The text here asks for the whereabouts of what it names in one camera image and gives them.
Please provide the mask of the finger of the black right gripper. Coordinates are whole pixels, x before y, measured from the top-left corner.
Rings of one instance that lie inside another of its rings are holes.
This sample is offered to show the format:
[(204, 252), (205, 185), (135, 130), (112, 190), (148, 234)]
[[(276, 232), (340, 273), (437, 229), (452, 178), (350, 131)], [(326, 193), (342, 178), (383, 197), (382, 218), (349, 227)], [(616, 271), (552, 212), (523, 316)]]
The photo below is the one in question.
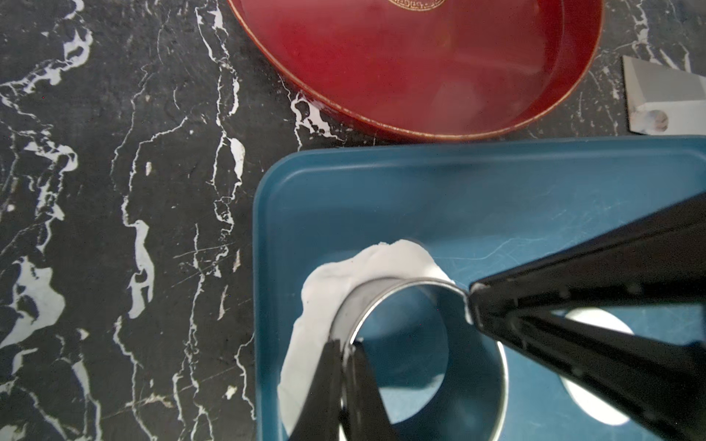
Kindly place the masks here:
[(481, 279), (469, 301), (479, 309), (703, 303), (705, 196)]
[(551, 310), (471, 309), (480, 332), (592, 392), (667, 440), (705, 437), (705, 344), (675, 345)]

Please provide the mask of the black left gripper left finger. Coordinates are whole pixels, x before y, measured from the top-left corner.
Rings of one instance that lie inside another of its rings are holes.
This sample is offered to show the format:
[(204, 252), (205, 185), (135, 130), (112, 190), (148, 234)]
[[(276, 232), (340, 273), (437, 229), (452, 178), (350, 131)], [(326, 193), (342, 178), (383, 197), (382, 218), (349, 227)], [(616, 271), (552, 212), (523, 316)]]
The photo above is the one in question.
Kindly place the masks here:
[(342, 393), (342, 351), (338, 341), (327, 342), (289, 440), (338, 440)]

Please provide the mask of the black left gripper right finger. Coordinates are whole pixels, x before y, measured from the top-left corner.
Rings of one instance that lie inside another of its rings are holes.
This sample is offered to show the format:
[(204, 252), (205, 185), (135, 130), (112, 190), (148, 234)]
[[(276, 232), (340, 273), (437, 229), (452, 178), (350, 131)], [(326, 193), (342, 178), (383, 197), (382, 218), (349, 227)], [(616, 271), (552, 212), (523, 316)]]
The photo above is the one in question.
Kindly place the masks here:
[(347, 440), (396, 440), (364, 347), (349, 348), (344, 364), (343, 429)]

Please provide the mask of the round cut dough wrapper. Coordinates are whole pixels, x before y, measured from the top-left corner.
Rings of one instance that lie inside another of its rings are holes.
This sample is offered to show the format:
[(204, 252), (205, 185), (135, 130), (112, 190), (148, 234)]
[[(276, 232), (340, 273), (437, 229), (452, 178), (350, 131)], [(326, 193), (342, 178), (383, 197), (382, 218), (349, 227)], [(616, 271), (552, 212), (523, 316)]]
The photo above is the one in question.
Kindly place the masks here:
[[(617, 316), (598, 308), (574, 309), (566, 314), (566, 318), (623, 334), (634, 334), (634, 331)], [(623, 426), (630, 421), (627, 415), (575, 382), (564, 377), (560, 380), (574, 403), (591, 418), (607, 426)]]

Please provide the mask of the white dough piece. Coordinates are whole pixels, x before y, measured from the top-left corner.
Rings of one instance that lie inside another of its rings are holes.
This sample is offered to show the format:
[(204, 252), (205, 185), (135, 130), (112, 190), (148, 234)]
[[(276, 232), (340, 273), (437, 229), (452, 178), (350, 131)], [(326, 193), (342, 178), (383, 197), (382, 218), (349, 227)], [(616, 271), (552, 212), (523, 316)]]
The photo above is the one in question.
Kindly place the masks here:
[(347, 260), (318, 266), (303, 283), (303, 313), (294, 322), (277, 387), (288, 435), (302, 413), (339, 307), (358, 285), (382, 277), (451, 281), (424, 247), (408, 240), (374, 244)]

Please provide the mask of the blue rectangular tray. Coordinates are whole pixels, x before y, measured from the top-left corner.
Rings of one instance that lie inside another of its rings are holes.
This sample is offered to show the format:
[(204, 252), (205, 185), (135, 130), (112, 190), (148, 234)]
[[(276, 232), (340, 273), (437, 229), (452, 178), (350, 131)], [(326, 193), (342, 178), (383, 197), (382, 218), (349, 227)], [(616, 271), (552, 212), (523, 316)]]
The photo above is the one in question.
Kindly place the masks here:
[(306, 151), (254, 202), (257, 438), (283, 440), (277, 386), (301, 290), (318, 267), (418, 242), (466, 286), (705, 189), (702, 137), (627, 137)]

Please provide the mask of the round red tray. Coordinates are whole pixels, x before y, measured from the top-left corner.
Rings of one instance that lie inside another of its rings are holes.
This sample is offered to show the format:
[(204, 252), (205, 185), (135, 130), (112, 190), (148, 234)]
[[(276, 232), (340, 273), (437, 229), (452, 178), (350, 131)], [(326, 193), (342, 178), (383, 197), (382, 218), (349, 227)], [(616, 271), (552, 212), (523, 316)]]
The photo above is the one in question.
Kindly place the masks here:
[(233, 1), (268, 61), (316, 106), (405, 141), (524, 128), (588, 73), (601, 1)]

